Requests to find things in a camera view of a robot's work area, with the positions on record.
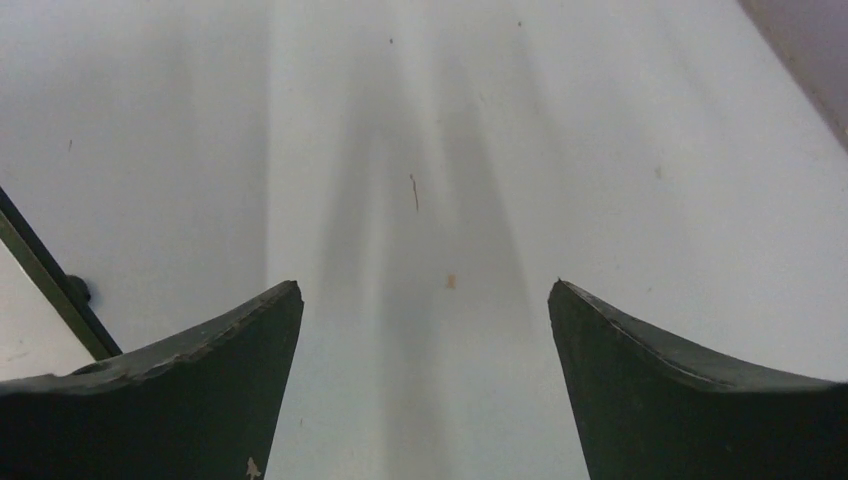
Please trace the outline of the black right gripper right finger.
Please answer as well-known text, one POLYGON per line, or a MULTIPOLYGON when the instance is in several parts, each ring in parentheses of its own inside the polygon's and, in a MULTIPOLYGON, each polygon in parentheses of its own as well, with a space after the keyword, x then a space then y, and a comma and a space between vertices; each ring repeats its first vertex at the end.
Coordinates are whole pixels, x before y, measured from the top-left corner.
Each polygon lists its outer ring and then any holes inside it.
POLYGON ((753 364, 557 281, 552 335, 593 479, 843 479, 847 386, 753 364))

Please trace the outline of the small black framed whiteboard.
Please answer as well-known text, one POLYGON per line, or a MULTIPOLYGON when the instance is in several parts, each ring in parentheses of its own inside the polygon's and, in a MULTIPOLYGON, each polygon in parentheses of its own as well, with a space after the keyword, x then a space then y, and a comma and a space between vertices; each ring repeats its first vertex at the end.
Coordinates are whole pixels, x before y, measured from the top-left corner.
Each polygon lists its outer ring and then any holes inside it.
POLYGON ((1 379, 66 375, 122 353, 6 192, 1 193, 1 379))

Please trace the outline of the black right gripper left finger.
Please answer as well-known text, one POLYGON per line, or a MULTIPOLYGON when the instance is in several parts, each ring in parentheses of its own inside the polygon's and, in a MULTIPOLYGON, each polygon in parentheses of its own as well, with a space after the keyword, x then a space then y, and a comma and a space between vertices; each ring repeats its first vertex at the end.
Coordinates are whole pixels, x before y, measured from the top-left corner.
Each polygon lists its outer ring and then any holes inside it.
POLYGON ((264 479, 302 322, 298 284, 64 376, 1 385, 5 479, 264 479))

